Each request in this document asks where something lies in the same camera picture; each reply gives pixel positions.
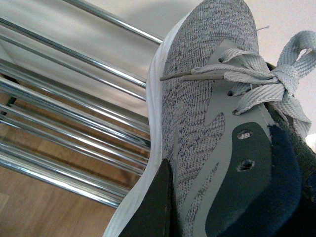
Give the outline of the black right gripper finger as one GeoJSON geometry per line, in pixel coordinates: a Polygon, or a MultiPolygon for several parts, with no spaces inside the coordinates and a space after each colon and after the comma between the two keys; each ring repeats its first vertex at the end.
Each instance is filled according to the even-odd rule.
{"type": "Polygon", "coordinates": [[[121,237],[174,237],[173,174],[163,159],[143,201],[121,237]]]}

